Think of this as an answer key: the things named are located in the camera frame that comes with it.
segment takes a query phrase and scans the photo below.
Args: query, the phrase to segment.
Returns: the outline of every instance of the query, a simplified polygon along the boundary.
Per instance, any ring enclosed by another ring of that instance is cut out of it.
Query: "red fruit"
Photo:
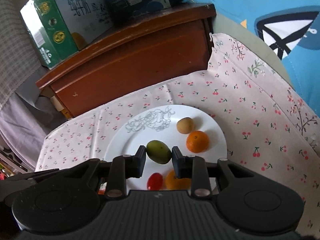
[[[160,173],[156,172],[152,174],[147,182],[148,190],[160,190],[163,184],[163,177]]]

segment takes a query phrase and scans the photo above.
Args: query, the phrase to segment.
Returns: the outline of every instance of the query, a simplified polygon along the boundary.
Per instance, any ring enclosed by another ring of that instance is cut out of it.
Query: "metal screw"
[[[111,189],[107,192],[108,197],[120,197],[122,195],[122,191],[119,189]]]
[[[195,190],[195,195],[197,197],[206,197],[210,195],[210,190],[207,190],[206,188],[198,188]]]

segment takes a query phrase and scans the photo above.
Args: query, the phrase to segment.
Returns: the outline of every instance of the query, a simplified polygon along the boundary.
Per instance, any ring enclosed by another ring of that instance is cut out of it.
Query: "wooden cabinet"
[[[66,59],[37,86],[50,86],[78,116],[135,90],[207,69],[215,15],[212,4],[186,4],[137,18]]]

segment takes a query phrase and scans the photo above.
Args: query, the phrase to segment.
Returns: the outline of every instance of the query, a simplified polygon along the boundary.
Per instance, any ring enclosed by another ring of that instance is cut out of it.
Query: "yellow logo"
[[[53,34],[53,40],[55,43],[63,43],[66,35],[63,31],[57,31]]]
[[[50,2],[43,2],[39,6],[41,15],[47,14],[50,11]]]

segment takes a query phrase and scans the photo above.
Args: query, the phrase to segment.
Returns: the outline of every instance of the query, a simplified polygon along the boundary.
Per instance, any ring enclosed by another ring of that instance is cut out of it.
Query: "green box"
[[[112,26],[104,0],[29,0],[20,12],[49,69]]]

